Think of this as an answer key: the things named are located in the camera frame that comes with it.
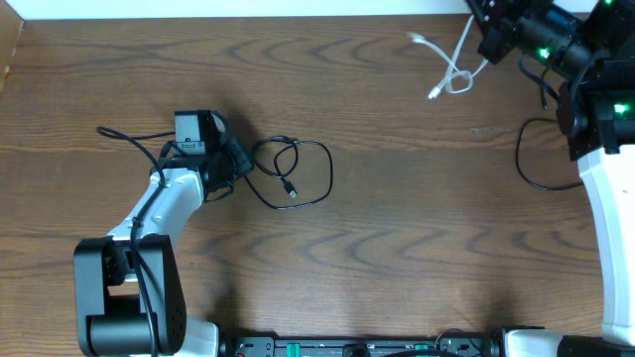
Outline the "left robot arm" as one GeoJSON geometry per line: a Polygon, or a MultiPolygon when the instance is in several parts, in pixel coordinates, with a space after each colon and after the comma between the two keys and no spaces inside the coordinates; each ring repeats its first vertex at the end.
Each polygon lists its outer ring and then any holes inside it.
{"type": "Polygon", "coordinates": [[[175,247],[210,193],[253,169],[217,111],[178,111],[146,192],[102,238],[73,252],[77,341],[86,356],[218,356],[218,327],[190,317],[175,247]]]}

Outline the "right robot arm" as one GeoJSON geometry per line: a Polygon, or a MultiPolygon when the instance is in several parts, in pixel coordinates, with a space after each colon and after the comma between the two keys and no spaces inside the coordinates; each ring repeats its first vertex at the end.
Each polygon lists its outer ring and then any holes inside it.
{"type": "Polygon", "coordinates": [[[552,1],[471,1],[492,63],[519,49],[564,78],[550,89],[592,209],[603,283],[601,336],[495,330],[488,356],[634,353],[634,3],[599,1],[586,19],[552,1]]]}

